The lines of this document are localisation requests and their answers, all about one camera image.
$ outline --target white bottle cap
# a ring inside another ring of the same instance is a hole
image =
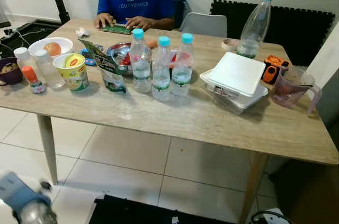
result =
[[[27,48],[17,48],[14,50],[14,55],[19,60],[28,59],[31,56],[31,53],[28,51]]]
[[[42,49],[42,50],[38,50],[37,52],[35,52],[33,54],[39,61],[45,61],[48,60],[48,58],[50,57],[49,54],[47,53],[46,50]]]

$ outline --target person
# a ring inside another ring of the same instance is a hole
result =
[[[127,29],[149,28],[172,30],[174,10],[172,0],[99,0],[95,27],[100,29],[113,20]]]

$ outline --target dark blue bin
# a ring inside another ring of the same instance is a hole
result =
[[[174,8],[174,19],[175,26],[174,28],[179,28],[183,21],[185,2],[187,0],[172,0]]]

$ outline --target purple bowl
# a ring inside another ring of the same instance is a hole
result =
[[[15,57],[8,57],[0,60],[0,71],[3,67],[5,67],[6,64],[13,63],[17,64]],[[1,84],[0,86],[4,85],[15,85],[17,83],[20,83],[22,81],[23,75],[21,70],[18,68],[13,69],[9,72],[0,74],[0,81],[2,81],[4,84]]]

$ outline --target wooden table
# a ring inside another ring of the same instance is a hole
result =
[[[131,41],[132,37],[100,32],[92,21],[71,20],[52,33],[51,37],[65,37],[73,41],[76,51],[84,46],[77,40],[75,29],[89,30],[89,41],[107,48],[117,42]],[[150,29],[146,39],[161,35],[171,38],[173,49],[178,48],[181,34],[176,31]],[[174,97],[168,103],[152,98],[151,93],[137,93],[131,78],[125,78],[128,91],[112,93],[105,88],[97,67],[87,67],[90,86],[81,92],[53,91],[32,94],[25,84],[0,88],[0,106],[36,113],[41,138],[54,183],[57,167],[50,117],[96,123],[130,130],[150,132],[171,137],[191,139],[255,152],[247,183],[239,223],[244,223],[256,196],[269,155],[283,156],[323,164],[339,163],[338,152],[327,130],[314,112],[307,115],[309,98],[302,97],[295,109],[275,104],[269,96],[261,99],[242,115],[234,115],[202,89],[199,74],[213,68],[225,51],[222,38],[195,35],[195,72],[193,84],[186,98]],[[288,59],[282,46],[264,43],[257,60],[268,55]]]

